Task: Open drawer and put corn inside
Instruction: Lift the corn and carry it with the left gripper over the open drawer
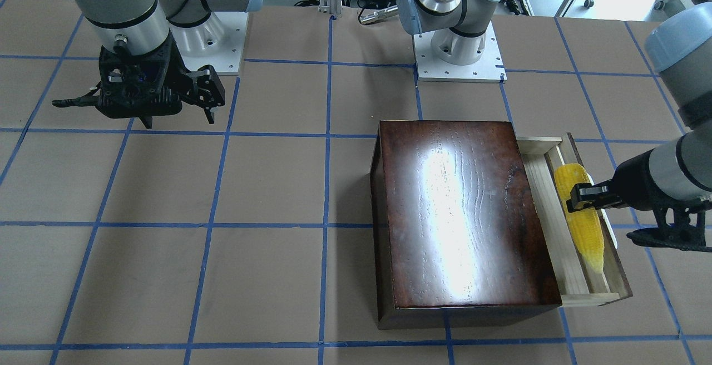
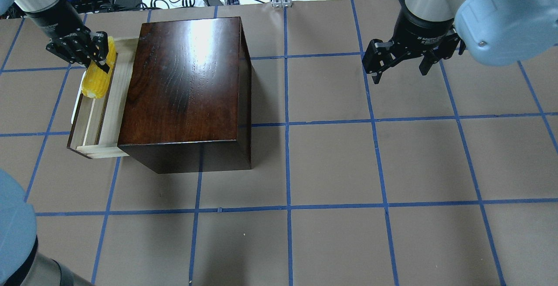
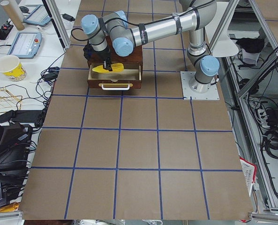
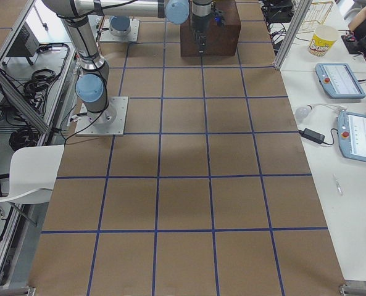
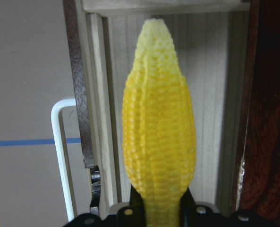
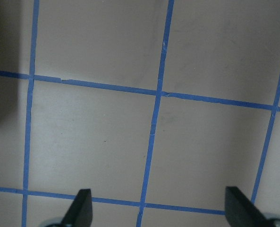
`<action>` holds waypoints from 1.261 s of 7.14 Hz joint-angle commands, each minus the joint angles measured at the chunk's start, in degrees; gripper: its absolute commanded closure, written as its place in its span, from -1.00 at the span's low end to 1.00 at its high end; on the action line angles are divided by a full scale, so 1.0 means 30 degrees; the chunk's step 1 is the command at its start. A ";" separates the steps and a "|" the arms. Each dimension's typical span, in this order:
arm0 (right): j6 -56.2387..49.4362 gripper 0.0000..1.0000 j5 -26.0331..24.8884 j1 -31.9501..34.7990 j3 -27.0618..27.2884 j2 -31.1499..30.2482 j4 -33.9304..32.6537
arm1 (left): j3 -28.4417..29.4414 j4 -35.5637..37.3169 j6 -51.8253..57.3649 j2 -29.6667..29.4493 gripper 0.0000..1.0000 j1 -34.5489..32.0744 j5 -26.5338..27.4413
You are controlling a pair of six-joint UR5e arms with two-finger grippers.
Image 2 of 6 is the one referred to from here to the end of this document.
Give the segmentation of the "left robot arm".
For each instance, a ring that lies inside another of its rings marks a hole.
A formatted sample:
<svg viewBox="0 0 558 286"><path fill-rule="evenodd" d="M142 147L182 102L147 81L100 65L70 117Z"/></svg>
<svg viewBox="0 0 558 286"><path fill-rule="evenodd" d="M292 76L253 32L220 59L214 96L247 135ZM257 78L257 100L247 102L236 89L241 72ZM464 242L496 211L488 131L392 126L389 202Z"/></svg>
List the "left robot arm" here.
<svg viewBox="0 0 558 286"><path fill-rule="evenodd" d="M14 3L50 38L47 51L70 64L94 64L109 73L108 34L86 27L68 0L1 0L1 12Z"/></svg>

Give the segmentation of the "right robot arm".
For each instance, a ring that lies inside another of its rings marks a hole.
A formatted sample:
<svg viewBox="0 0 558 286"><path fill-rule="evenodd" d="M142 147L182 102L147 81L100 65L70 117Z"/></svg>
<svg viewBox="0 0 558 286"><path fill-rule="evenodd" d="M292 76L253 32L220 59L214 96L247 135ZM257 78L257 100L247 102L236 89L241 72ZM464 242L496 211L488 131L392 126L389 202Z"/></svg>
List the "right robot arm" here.
<svg viewBox="0 0 558 286"><path fill-rule="evenodd" d="M558 0L398 0L390 40L373 39L361 63L374 83L404 60L426 75L454 52L488 66L533 58L557 44Z"/></svg>

